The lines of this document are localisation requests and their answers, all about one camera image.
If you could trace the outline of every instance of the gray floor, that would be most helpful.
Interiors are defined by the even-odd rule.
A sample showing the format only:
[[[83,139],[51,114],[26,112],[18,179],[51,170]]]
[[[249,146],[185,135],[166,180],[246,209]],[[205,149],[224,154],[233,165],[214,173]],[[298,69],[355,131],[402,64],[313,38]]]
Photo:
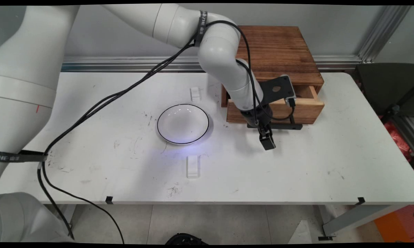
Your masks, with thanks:
[[[317,206],[308,205],[102,205],[120,225],[127,244],[162,245],[188,233],[209,245],[287,244],[300,220],[307,220],[313,243],[383,242],[374,222],[323,236]],[[121,243],[117,228],[101,210],[77,205],[71,221],[77,242]]]

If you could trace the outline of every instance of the table surface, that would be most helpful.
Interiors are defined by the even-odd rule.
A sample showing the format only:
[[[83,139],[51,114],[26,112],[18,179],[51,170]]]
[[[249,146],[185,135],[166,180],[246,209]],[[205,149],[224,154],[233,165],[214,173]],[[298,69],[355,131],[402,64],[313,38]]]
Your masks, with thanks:
[[[144,73],[60,74],[45,128],[25,147],[44,151],[103,97]],[[221,85],[205,73],[158,73],[57,143],[47,160],[51,182],[77,196],[114,204],[414,204],[414,171],[352,78],[322,73],[325,102],[313,125],[273,130],[277,148],[264,151],[257,130],[225,121]],[[211,127],[203,140],[176,146],[156,131],[168,107],[191,103],[198,86]],[[199,155],[201,176],[187,179],[186,158]],[[48,203],[37,163],[10,164],[0,194],[30,193]],[[48,189],[59,204],[80,204]]]

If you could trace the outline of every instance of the metal frame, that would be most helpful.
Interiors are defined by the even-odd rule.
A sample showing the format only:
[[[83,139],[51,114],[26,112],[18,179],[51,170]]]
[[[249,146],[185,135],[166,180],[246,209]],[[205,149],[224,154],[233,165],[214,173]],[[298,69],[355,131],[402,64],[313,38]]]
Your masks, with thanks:
[[[390,5],[385,7],[359,51],[359,57],[363,62],[374,61],[410,8],[411,5]]]
[[[385,6],[358,55],[314,55],[319,71],[354,70],[359,63],[372,62],[404,19],[411,5]],[[167,57],[65,57],[62,72],[148,72]],[[181,56],[163,72],[203,72],[196,56]]]
[[[414,117],[394,116],[391,121],[414,153]]]
[[[328,208],[319,206],[324,221],[323,232],[327,237],[335,237],[340,232],[359,227],[384,215],[392,213],[406,205],[358,205],[344,214],[335,217],[333,213],[325,213]]]
[[[62,72],[148,72],[168,57],[65,57]],[[319,70],[353,70],[361,59],[355,55],[313,56]],[[162,72],[204,72],[196,56],[180,56]]]

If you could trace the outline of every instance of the white robotic arm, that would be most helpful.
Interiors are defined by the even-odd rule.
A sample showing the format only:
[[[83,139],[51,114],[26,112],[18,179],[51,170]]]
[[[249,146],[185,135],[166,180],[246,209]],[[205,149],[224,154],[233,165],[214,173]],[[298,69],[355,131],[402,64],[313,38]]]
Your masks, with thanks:
[[[200,11],[174,3],[103,5],[117,17],[164,43],[183,47],[196,32]],[[18,153],[46,125],[54,104],[65,44],[79,6],[28,6],[21,27],[0,46],[0,151]],[[208,13],[207,22],[226,20]],[[253,109],[245,68],[235,61],[240,33],[210,26],[199,47],[204,71],[222,82],[236,106]],[[255,82],[262,100],[262,89]],[[7,163],[0,162],[0,176]],[[0,241],[71,241],[67,230],[35,198],[0,195]]]

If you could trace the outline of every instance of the cable strap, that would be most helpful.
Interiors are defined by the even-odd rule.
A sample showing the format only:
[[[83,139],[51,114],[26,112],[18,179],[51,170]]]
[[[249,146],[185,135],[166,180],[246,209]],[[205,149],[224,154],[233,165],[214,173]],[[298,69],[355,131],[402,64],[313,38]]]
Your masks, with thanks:
[[[194,47],[201,45],[202,38],[205,34],[205,24],[207,24],[207,11],[201,10],[201,16],[199,17],[198,29],[196,30],[196,39],[194,40]]]
[[[0,151],[0,162],[6,163],[44,162],[47,158],[39,151],[21,150],[18,154]]]

